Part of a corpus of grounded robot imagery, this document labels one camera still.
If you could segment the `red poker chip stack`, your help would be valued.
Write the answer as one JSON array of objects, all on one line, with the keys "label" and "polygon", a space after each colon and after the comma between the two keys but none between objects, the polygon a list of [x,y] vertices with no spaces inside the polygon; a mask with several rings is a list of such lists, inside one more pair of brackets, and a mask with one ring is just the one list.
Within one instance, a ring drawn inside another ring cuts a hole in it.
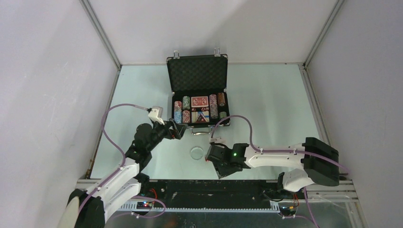
[{"label": "red poker chip stack", "polygon": [[191,112],[189,110],[183,110],[182,112],[182,123],[188,124],[191,122]]}]

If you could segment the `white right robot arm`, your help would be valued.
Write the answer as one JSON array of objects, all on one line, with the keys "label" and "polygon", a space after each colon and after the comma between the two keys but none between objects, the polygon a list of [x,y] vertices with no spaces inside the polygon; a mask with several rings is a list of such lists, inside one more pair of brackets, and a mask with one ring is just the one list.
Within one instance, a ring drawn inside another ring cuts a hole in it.
[{"label": "white right robot arm", "polygon": [[276,186],[277,194],[284,199],[308,185],[334,187],[340,182],[339,152],[314,137],[307,137],[300,144],[274,148],[248,143],[235,143],[230,148],[219,138],[211,139],[205,159],[212,162],[219,178],[244,169],[288,168],[287,172],[279,174]]}]

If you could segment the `orange black chip stack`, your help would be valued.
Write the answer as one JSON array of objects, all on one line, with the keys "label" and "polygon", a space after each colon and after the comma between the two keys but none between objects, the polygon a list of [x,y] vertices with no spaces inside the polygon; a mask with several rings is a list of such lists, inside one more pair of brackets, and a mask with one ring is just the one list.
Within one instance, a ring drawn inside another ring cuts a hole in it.
[{"label": "orange black chip stack", "polygon": [[225,94],[224,93],[218,93],[217,94],[217,101],[219,106],[225,106],[226,100],[225,100]]}]

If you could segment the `green poker chip stack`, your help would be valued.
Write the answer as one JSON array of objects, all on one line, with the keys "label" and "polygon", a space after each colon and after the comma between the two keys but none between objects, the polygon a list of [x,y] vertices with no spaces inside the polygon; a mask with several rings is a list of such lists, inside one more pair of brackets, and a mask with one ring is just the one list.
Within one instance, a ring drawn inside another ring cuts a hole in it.
[{"label": "green poker chip stack", "polygon": [[191,98],[189,96],[184,96],[182,98],[182,109],[190,110],[191,108]]}]

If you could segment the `small red white stack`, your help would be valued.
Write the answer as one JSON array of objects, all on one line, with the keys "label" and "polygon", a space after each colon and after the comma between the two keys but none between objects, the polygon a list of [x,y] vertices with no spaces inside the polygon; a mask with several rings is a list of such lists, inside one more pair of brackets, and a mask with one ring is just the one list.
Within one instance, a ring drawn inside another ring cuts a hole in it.
[{"label": "small red white stack", "polygon": [[175,112],[181,112],[182,111],[182,102],[181,101],[175,101],[174,102],[174,111]]}]

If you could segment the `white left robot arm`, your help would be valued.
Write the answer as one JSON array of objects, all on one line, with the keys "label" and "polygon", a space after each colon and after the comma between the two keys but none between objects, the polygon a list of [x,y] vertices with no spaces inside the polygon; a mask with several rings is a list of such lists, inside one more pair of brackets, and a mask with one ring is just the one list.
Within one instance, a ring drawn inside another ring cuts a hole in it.
[{"label": "white left robot arm", "polygon": [[58,227],[103,228],[129,199],[148,196],[150,184],[140,178],[152,158],[152,150],[163,139],[181,139],[187,127],[173,119],[139,125],[132,145],[115,171],[84,190],[73,190]]}]

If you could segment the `red playing card deck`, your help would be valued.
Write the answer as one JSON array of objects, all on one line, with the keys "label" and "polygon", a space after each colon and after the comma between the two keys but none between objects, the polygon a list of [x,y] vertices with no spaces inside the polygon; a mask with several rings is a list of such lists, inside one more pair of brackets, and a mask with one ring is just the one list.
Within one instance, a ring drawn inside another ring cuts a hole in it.
[{"label": "red playing card deck", "polygon": [[208,96],[191,97],[191,107],[192,108],[208,107],[208,106],[209,106],[209,97]]}]

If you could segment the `blue brown chip stack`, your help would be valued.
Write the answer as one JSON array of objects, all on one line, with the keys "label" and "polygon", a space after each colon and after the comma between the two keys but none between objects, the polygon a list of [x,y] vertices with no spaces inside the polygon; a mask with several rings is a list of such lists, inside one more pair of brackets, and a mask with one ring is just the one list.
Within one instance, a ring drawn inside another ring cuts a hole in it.
[{"label": "blue brown chip stack", "polygon": [[218,118],[218,108],[216,106],[212,106],[210,108],[210,118],[211,119],[217,119]]}]

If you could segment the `black aluminium poker case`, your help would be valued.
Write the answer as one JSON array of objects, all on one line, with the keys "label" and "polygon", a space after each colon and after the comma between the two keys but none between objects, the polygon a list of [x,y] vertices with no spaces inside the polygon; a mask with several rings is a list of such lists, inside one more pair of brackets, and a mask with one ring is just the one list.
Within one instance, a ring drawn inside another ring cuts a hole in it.
[{"label": "black aluminium poker case", "polygon": [[172,118],[174,102],[181,101],[184,96],[208,96],[224,93],[226,104],[219,106],[219,112],[226,112],[227,117],[220,120],[211,119],[209,123],[186,123],[190,129],[213,128],[216,124],[222,127],[230,126],[230,109],[227,95],[228,55],[222,54],[219,48],[212,55],[180,56],[175,51],[172,57],[166,59],[168,76],[172,92]]}]

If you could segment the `small green chip stack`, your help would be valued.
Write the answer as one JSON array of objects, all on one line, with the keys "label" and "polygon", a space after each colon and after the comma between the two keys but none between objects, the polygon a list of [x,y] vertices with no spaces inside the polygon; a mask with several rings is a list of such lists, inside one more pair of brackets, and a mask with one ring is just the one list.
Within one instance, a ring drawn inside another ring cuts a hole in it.
[{"label": "small green chip stack", "polygon": [[227,113],[226,112],[219,112],[219,118],[220,120],[227,117]]}]

